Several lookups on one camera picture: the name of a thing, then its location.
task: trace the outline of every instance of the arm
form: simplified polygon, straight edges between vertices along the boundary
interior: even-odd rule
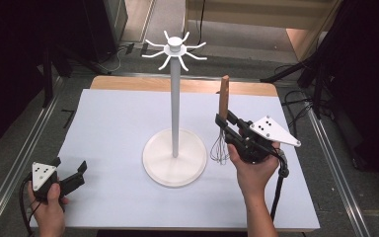
[[[29,183],[29,198],[32,202],[32,209],[37,209],[34,213],[40,237],[60,237],[63,235],[65,223],[64,212],[59,204],[60,186],[52,184],[47,194],[47,202],[39,203],[33,194],[32,183]]]
[[[279,148],[279,143],[275,142],[273,146]],[[229,144],[228,149],[230,159],[237,170],[239,187],[245,199],[248,236],[277,236],[265,205],[265,186],[278,167],[278,159],[268,156],[263,163],[252,165],[241,160],[235,146]]]

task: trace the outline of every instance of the white stand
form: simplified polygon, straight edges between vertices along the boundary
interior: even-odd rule
[[[165,68],[171,61],[172,129],[156,133],[147,142],[143,150],[143,165],[147,174],[154,181],[166,187],[177,188],[196,180],[202,174],[207,163],[207,153],[201,139],[188,130],[179,129],[181,66],[188,71],[182,56],[187,54],[194,59],[205,60],[205,57],[196,57],[187,52],[187,48],[198,48],[205,43],[198,46],[185,46],[183,42],[190,33],[187,33],[184,39],[169,38],[168,34],[164,33],[168,44],[154,44],[146,40],[153,46],[164,47],[164,50],[153,55],[143,55],[143,57],[167,54],[168,57],[159,70]]]

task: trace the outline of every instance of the hook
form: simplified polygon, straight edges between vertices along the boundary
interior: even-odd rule
[[[164,34],[165,34],[166,40],[168,40],[169,39],[168,33],[164,31]]]
[[[186,36],[183,38],[183,42],[185,42],[189,38],[190,32],[186,33]]]
[[[183,61],[183,58],[181,56],[178,56],[178,59],[180,60],[180,63],[181,63],[181,66],[183,67],[183,69],[185,71],[189,71],[187,68],[186,68],[186,65],[184,64],[184,61]]]
[[[187,48],[199,48],[199,47],[203,47],[205,44],[206,44],[206,42],[201,43],[199,45],[195,45],[195,46],[187,46]]]
[[[190,52],[186,52],[186,54],[187,54],[188,56],[192,57],[193,59],[196,59],[196,60],[207,60],[206,57],[197,57],[197,56],[193,55],[193,54],[190,53]]]
[[[146,40],[150,45],[152,45],[152,46],[164,46],[164,45],[162,45],[162,44],[156,44],[156,43],[153,43],[153,42],[151,42],[151,41],[149,41],[149,39],[147,39]]]
[[[152,57],[155,57],[155,56],[159,56],[162,53],[164,53],[164,51],[157,52],[157,53],[155,53],[153,55],[141,55],[141,56],[142,57],[150,57],[150,58],[152,58]]]
[[[162,70],[162,69],[164,69],[164,68],[166,67],[166,64],[168,64],[169,59],[171,59],[171,56],[168,56],[168,57],[166,58],[164,64],[163,64],[161,67],[159,67],[159,70]]]

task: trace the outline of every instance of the vertical pole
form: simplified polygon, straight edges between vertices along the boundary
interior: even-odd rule
[[[181,64],[177,57],[171,58],[171,108],[172,108],[172,155],[178,157],[180,131],[180,79]]]

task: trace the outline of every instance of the triangular marker plate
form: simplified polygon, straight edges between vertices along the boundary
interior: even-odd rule
[[[55,166],[44,165],[37,162],[33,163],[33,190],[39,190],[54,171],[56,171]]]
[[[296,147],[301,145],[299,140],[269,116],[252,123],[250,129],[267,140],[278,141]]]

